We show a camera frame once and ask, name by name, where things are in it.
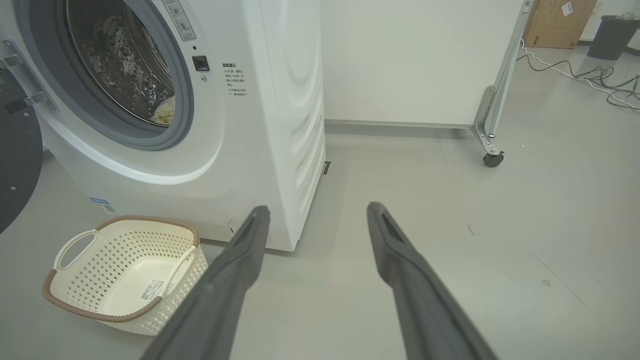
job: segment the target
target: black caster wheel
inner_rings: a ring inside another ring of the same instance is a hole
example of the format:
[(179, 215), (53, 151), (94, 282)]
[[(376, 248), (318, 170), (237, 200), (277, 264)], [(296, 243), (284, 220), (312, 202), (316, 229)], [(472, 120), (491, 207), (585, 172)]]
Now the black caster wheel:
[(504, 156), (502, 155), (502, 152), (500, 152), (499, 155), (484, 155), (483, 161), (486, 164), (486, 166), (488, 167), (496, 167), (498, 165), (500, 165), (500, 163), (502, 163), (502, 160), (504, 160)]

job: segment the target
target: white handle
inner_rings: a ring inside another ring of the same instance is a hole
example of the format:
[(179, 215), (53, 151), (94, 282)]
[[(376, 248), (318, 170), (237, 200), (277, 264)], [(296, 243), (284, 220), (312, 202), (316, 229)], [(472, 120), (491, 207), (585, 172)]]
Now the white handle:
[(195, 250), (196, 250), (196, 247), (192, 246), (189, 250), (184, 252), (184, 254), (180, 257), (180, 259), (178, 259), (178, 262), (176, 262), (176, 264), (171, 269), (171, 272), (169, 273), (169, 276), (166, 278), (166, 281), (162, 285), (162, 288), (160, 288), (160, 292), (158, 293), (157, 296), (164, 297), (164, 294), (166, 293), (167, 289), (169, 288), (169, 284), (171, 284), (171, 280), (173, 280), (173, 277), (178, 272), (178, 269), (180, 268), (180, 266), (182, 266), (184, 261), (187, 260), (189, 255), (193, 254), (193, 252)]
[[(89, 243), (89, 245), (87, 245), (80, 252), (80, 254), (78, 254), (78, 256), (76, 256), (76, 258), (73, 259), (67, 266), (65, 266), (65, 267), (60, 266), (60, 261), (62, 261), (62, 257), (67, 253), (67, 251), (71, 248), (71, 246), (73, 246), (75, 243), (77, 243), (79, 240), (83, 239), (87, 235), (93, 235), (93, 240)], [(62, 247), (62, 249), (60, 249), (60, 251), (58, 252), (58, 255), (56, 256), (56, 260), (53, 263), (53, 268), (56, 271), (62, 271), (62, 270), (68, 269), (71, 265), (73, 265), (73, 263), (76, 262), (76, 260), (78, 260), (78, 258), (80, 256), (82, 256), (82, 254), (84, 254), (84, 252), (87, 249), (89, 249), (91, 247), (91, 244), (93, 244), (93, 242), (97, 238), (98, 238), (98, 231), (96, 231), (95, 229), (94, 230), (85, 231), (83, 233), (79, 233), (78, 235), (75, 235), (71, 240), (67, 241), (67, 243), (65, 244), (65, 246)]]

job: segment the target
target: white plastic basket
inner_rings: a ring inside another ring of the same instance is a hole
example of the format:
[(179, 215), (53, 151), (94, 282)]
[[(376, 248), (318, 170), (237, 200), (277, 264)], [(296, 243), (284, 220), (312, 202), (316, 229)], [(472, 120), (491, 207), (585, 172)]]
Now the white plastic basket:
[[(87, 236), (93, 236), (91, 243), (62, 267), (69, 248)], [(71, 313), (156, 335), (206, 269), (200, 237), (190, 225), (165, 218), (118, 217), (65, 244), (43, 293)]]

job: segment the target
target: trash can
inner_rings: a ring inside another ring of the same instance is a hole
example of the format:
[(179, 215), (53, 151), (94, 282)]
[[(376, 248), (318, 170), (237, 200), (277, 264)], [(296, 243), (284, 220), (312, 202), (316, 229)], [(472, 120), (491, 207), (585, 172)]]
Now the trash can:
[(604, 15), (593, 39), (588, 56), (603, 60), (617, 60), (640, 26), (640, 20), (616, 19)]

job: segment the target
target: brown cardboard box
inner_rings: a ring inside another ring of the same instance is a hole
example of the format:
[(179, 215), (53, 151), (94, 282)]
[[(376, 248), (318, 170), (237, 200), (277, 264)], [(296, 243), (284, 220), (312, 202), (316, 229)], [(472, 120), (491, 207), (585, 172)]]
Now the brown cardboard box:
[(525, 36), (527, 47), (574, 49), (597, 0), (538, 0)]

